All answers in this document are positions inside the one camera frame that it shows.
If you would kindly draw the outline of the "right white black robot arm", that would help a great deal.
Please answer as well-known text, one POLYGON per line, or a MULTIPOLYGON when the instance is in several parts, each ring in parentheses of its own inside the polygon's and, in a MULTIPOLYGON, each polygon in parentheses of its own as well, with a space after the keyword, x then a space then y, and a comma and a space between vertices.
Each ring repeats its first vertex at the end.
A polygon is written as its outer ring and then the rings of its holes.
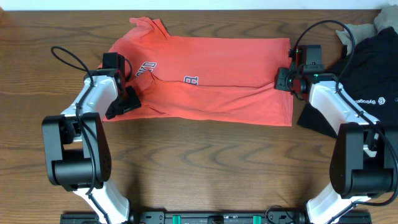
POLYGON ((308 200, 293 223, 368 221, 350 214, 359 205, 383 207, 397 198, 397 126, 382 124, 345 92, 332 73, 279 68, 274 88, 307 101, 336 133, 330 183, 308 200))

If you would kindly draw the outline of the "orange red t-shirt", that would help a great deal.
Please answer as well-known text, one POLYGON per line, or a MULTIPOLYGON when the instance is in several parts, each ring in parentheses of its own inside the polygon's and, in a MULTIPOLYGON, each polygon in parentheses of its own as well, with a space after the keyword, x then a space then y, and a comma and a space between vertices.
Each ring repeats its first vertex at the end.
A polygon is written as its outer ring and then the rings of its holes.
POLYGON ((225 39, 171 35, 158 19, 132 18, 111 46, 128 59, 128 85, 141 106, 118 121, 146 118, 291 126, 293 98, 276 90, 290 65, 288 38, 225 39))

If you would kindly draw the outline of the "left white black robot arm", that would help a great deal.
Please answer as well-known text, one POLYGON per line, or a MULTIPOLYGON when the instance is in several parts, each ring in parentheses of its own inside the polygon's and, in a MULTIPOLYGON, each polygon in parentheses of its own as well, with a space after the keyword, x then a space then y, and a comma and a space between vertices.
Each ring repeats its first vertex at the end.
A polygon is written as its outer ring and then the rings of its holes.
POLYGON ((112 161, 103 119, 112 103, 129 99, 121 68, 92 70, 60 115, 42 121, 47 176, 53 185, 81 197, 100 223, 138 223, 131 202, 111 179, 112 161))

